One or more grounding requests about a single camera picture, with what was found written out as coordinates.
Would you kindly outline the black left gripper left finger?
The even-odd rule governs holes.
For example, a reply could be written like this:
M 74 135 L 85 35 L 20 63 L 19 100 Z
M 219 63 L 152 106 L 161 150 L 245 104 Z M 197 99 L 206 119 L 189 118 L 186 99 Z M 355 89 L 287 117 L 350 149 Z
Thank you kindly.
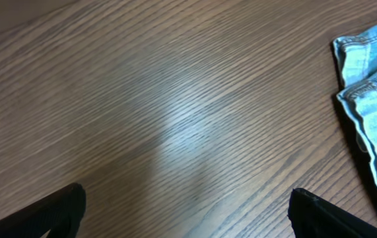
M 86 192 L 72 183 L 0 219 L 0 237 L 74 238 L 85 210 Z

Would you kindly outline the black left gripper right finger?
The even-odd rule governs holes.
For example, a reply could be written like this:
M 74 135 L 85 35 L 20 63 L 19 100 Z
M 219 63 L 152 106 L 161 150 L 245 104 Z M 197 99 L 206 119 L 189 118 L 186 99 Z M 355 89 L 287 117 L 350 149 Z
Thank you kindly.
M 291 192 L 288 217 L 296 238 L 377 238 L 377 228 L 303 189 Z

